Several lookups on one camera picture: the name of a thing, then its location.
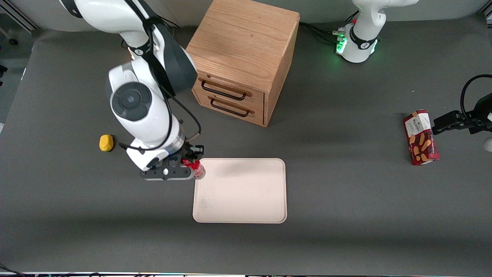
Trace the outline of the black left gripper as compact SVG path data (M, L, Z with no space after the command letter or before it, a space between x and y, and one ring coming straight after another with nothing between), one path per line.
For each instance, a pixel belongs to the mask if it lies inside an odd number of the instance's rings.
M478 100L474 109L470 112L465 110L464 94L461 96L461 112L465 120L472 125L469 128L469 133L474 135L485 131L486 127L491 127L491 112L492 112L492 94L489 93ZM445 115L439 116L433 120L434 126L432 132L434 135L455 130L463 123L463 116L459 111L451 111Z

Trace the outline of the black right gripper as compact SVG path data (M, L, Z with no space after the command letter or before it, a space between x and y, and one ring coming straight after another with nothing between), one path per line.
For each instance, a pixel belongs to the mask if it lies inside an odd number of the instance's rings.
M199 169L201 164L199 160L204 155L204 145L184 143L183 147L178 152L171 154L167 158L158 161L153 168L177 168L185 167L191 169Z

